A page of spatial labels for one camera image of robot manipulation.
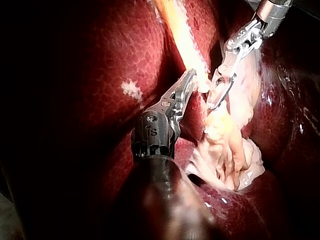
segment white burn mark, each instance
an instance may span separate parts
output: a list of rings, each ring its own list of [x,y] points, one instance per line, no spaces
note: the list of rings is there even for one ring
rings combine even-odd
[[[149,3],[150,6],[151,6],[151,8],[154,10],[156,20],[157,20],[159,23],[162,24],[162,23],[163,23],[162,18],[161,18],[161,16],[160,16],[160,13],[159,13],[157,7],[156,7],[155,4],[153,3],[153,1],[152,1],[152,0],[146,0],[146,2]]]
[[[223,197],[221,198],[222,202],[224,202],[225,204],[227,204],[227,200],[225,200]]]
[[[121,88],[123,89],[124,95],[128,95],[134,99],[137,99],[137,102],[140,103],[140,108],[141,109],[143,108],[143,106],[141,104],[143,93],[142,93],[140,87],[137,86],[136,81],[132,81],[132,79],[127,78],[126,81],[122,82]]]
[[[205,205],[207,208],[212,209],[212,206],[211,206],[209,203],[205,202],[204,205]]]

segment cauterized tissue spot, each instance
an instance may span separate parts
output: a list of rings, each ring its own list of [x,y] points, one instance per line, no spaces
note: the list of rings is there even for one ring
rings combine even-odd
[[[137,86],[136,81],[132,81],[132,79],[127,78],[127,80],[121,84],[121,88],[123,89],[124,95],[128,95],[128,96],[136,99],[137,102],[140,103],[140,107],[143,108],[143,106],[141,104],[143,93],[142,93],[140,87]]]

